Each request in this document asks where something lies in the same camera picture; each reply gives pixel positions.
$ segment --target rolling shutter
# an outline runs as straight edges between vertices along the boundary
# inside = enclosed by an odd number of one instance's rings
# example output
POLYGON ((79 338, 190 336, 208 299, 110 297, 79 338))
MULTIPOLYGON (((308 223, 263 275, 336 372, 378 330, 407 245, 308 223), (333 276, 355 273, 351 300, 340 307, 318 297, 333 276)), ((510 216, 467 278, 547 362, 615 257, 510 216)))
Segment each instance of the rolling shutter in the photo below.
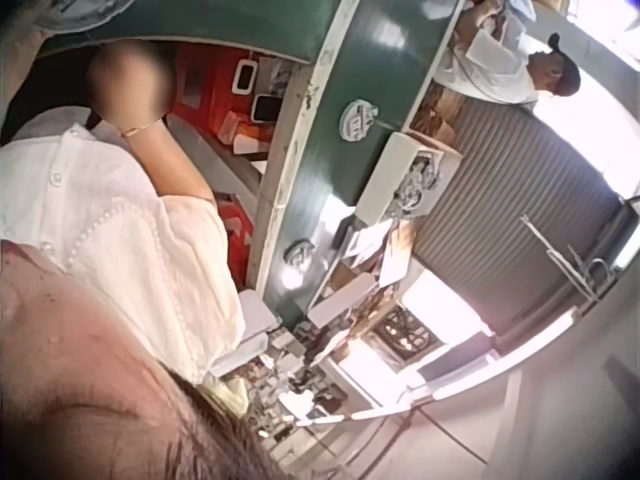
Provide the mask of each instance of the rolling shutter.
POLYGON ((576 293, 520 217, 569 259, 567 245, 588 254, 623 204, 524 109, 467 100, 454 129, 464 159, 421 221, 414 255, 501 335, 558 291, 576 293))

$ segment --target white shirt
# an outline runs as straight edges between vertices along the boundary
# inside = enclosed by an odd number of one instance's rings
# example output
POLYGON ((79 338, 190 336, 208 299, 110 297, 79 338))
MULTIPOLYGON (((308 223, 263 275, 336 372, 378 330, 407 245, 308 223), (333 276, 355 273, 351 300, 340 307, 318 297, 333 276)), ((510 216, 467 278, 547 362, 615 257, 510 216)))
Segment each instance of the white shirt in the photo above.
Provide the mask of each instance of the white shirt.
POLYGON ((113 127, 94 135, 73 123, 88 112, 46 112, 0 149, 0 237, 39 246, 199 383, 244 331, 222 220, 204 200, 159 198, 138 162, 106 143, 122 142, 113 127))
POLYGON ((480 29, 469 49, 448 47, 434 79, 469 97, 488 102, 520 104, 537 99, 527 59, 480 29))

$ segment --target pearl trim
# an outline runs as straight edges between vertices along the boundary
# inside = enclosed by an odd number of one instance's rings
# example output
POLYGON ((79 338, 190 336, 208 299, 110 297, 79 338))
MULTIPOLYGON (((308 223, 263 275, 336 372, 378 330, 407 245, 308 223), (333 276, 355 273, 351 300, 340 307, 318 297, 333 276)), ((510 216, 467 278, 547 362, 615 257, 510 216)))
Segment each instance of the pearl trim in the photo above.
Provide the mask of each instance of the pearl trim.
MULTIPOLYGON (((163 249, 162 249, 162 245, 160 242, 160 234, 158 233, 158 229, 157 229, 157 225, 156 225, 156 220, 155 218, 153 218, 153 215, 150 215, 148 211, 143 210, 139 205, 136 205, 134 203, 118 203, 118 205, 114 205, 113 207, 111 207, 109 210, 106 210, 102 213, 102 215, 100 217, 98 217, 98 219, 96 221, 94 221, 88 228, 86 228, 76 239, 76 241, 74 242, 74 246, 71 249, 71 251, 69 252, 69 256, 67 257, 66 260, 66 265, 71 267, 77 260, 78 254, 81 251, 83 245, 87 242, 87 240, 89 240, 89 237, 91 237, 93 235, 93 233, 95 233, 95 231, 101 226, 104 225, 105 222, 107 222, 107 220, 115 217, 117 214, 120 213, 124 213, 125 211, 133 211, 137 214, 140 214, 142 217, 145 218, 145 220, 147 220, 147 223, 149 224, 149 227, 151 228, 152 234, 153 234, 153 238, 154 238, 154 243, 155 243, 155 249, 156 249, 156 254, 158 256, 158 258, 160 259, 160 263, 161 263, 161 268, 162 268, 162 273, 163 273, 163 280, 165 283, 165 286, 167 288, 167 290, 169 292, 172 292, 172 288, 171 288, 171 283, 169 282, 169 269, 167 268, 167 264, 165 261, 165 255, 163 255, 163 249)), ((187 352, 187 355, 189 357, 189 360, 191 362, 191 369, 192 369, 192 376, 195 377, 197 375, 199 375, 199 370, 200 367, 198 365, 198 362, 196 361, 195 358, 195 354, 196 354, 196 350, 201 350, 200 348, 196 348, 194 347, 194 344, 196 342, 194 342, 193 340, 193 334, 191 333, 191 330, 185 328, 186 327, 186 319, 184 317, 184 314, 182 312, 182 309, 180 308, 180 304, 178 302, 176 302, 176 299, 174 297, 174 295, 170 295, 169 300, 173 306, 173 310, 176 314, 176 318, 178 321, 178 324, 181 327, 182 332, 184 332, 183 334, 183 340, 184 340, 184 346, 187 352)))

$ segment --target black cap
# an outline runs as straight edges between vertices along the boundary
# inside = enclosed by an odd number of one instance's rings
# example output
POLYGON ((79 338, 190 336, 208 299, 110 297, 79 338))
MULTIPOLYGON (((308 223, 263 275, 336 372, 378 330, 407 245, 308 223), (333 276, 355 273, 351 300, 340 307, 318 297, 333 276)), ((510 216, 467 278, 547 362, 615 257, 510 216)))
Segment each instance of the black cap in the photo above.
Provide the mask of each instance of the black cap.
POLYGON ((560 50, 560 35, 557 33, 551 35, 547 44, 551 47, 553 53, 562 55, 562 58, 564 59, 562 77, 558 80, 558 83, 552 93, 560 97, 570 97, 580 90, 580 84, 582 82, 580 78, 580 69, 566 53, 560 50))

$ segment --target mobile phone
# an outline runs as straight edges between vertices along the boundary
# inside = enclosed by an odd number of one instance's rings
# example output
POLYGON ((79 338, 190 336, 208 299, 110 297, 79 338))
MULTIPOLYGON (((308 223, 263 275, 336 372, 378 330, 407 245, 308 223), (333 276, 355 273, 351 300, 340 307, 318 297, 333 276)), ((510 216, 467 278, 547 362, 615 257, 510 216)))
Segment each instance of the mobile phone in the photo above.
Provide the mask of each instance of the mobile phone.
POLYGON ((278 120, 282 98, 273 95, 256 95, 251 107, 251 121, 254 123, 274 123, 278 120))

